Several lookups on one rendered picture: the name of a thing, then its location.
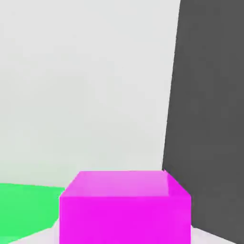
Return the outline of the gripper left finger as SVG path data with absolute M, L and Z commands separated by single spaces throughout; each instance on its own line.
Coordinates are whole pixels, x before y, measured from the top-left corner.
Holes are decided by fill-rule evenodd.
M 23 237 L 11 244 L 59 244 L 59 219 L 51 228 Z

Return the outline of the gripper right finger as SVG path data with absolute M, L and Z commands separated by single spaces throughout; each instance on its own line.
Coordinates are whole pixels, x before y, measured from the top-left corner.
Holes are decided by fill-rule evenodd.
M 191 227 L 191 244 L 236 244 L 198 228 Z

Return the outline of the small magenta cube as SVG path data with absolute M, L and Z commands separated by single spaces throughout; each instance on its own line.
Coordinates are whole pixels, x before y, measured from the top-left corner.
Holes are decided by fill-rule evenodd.
M 191 196 L 166 171 L 81 171 L 59 207 L 59 244 L 191 244 Z

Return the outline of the large green box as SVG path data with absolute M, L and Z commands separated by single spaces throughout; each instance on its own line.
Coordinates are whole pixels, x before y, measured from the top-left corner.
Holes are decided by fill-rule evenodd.
M 0 244 L 50 228 L 64 187 L 0 183 Z

